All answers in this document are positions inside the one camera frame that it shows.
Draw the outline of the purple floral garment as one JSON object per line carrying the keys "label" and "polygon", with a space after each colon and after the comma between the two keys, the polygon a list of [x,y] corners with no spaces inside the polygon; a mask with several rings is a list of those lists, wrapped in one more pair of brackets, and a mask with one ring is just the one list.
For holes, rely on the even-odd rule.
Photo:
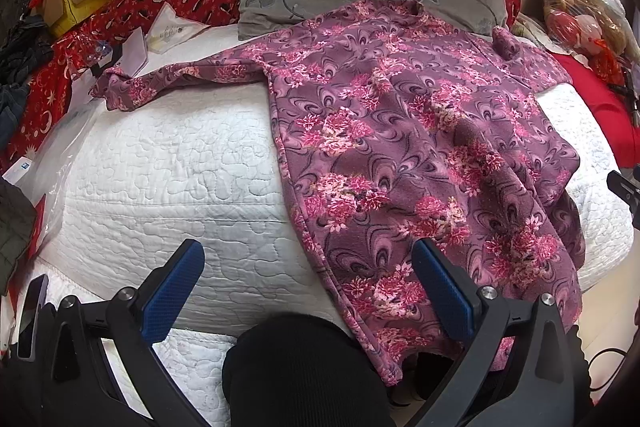
{"label": "purple floral garment", "polygon": [[409,355],[454,355],[410,262],[431,239],[504,297],[582,311],[585,239],[568,181],[579,166],[536,96],[567,83],[548,52],[501,27],[455,28],[414,1],[357,0],[96,95],[133,110],[211,81],[268,89],[285,206],[311,268],[384,383]]}

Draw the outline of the red cloth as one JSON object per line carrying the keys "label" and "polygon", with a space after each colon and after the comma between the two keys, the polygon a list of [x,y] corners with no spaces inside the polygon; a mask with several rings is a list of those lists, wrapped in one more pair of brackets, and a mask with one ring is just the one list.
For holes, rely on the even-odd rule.
{"label": "red cloth", "polygon": [[570,55],[552,53],[568,72],[573,86],[596,118],[608,144],[612,148],[617,165],[632,169],[639,164],[639,129],[631,122],[622,98],[605,86],[591,69],[577,62]]}

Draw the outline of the black knee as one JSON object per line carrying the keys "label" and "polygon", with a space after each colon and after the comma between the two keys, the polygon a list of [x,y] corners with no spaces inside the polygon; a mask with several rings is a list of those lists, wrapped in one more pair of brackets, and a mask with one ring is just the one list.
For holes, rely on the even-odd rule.
{"label": "black knee", "polygon": [[233,426],[393,426],[386,388],[358,341],[313,315],[270,317],[227,352]]}

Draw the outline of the white quilted mattress cover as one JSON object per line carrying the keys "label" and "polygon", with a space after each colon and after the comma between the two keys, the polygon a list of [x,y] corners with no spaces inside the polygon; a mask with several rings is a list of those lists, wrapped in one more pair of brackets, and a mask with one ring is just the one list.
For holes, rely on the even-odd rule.
{"label": "white quilted mattress cover", "polygon": [[[143,75],[243,43],[232,28],[215,28]],[[585,239],[583,293],[628,255],[634,231],[605,184],[613,154],[570,80],[536,99],[579,157],[566,191]],[[195,369],[186,385],[206,417],[216,414],[206,391],[224,348],[269,315],[314,314],[352,335],[286,209],[265,83],[204,81],[133,110],[99,107],[58,199],[62,211],[34,268],[49,275],[55,299],[110,297],[185,239],[203,245],[203,276],[162,352],[173,369]]]}

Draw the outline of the doll in plastic bag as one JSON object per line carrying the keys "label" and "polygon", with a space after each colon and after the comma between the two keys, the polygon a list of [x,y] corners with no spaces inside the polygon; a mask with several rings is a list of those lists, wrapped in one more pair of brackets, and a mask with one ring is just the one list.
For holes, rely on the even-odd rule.
{"label": "doll in plastic bag", "polygon": [[639,45],[620,0],[542,0],[544,23],[564,46],[586,57],[625,55],[639,62]]}

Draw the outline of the white paper sheets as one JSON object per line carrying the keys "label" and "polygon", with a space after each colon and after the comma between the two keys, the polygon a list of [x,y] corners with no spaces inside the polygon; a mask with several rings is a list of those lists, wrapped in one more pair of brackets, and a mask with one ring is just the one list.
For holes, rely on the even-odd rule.
{"label": "white paper sheets", "polygon": [[134,76],[146,65],[151,54],[164,54],[208,28],[203,23],[178,17],[174,8],[165,2],[147,32],[139,27],[124,42],[115,67]]}

